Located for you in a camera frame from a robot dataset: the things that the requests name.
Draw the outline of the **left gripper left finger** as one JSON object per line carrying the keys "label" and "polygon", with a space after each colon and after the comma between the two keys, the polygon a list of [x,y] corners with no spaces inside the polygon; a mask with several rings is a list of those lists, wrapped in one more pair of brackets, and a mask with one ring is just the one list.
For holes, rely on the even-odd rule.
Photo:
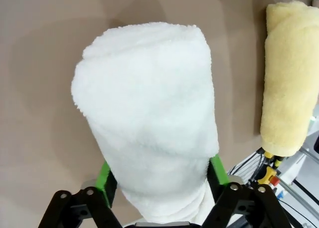
{"label": "left gripper left finger", "polygon": [[98,228],[121,228],[122,225],[111,211],[117,189],[117,181],[104,163],[94,186],[72,194],[57,191],[39,224],[40,228],[78,228],[83,220],[93,219]]}

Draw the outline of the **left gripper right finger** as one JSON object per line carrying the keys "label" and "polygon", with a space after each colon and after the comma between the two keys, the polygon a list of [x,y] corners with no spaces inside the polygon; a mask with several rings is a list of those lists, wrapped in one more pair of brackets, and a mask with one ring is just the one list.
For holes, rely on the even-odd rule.
{"label": "left gripper right finger", "polygon": [[203,222],[203,228],[225,228],[233,215],[243,215],[253,228],[291,227],[270,186],[248,188],[230,182],[218,155],[209,160],[207,180],[215,205]]}

